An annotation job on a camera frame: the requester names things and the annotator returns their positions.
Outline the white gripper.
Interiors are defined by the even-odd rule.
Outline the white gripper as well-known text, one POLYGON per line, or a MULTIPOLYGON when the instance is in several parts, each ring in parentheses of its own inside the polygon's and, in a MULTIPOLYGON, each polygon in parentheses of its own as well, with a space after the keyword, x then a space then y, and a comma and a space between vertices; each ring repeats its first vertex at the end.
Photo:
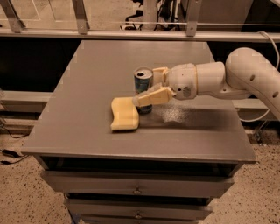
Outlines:
POLYGON ((194 64, 153 68, 152 87, 134 96, 137 107, 167 103, 173 96, 177 100, 193 99, 197 94, 197 72, 194 64))

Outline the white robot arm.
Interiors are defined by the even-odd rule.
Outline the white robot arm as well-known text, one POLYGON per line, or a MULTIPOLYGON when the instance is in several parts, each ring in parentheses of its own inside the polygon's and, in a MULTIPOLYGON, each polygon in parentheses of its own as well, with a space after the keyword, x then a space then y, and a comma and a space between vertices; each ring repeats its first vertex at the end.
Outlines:
POLYGON ((242 47, 227 60, 206 64, 161 67, 159 80, 133 98, 138 107, 167 103, 170 99, 189 100, 198 95, 241 100, 251 95, 263 102, 280 119, 280 73, 259 52, 242 47))

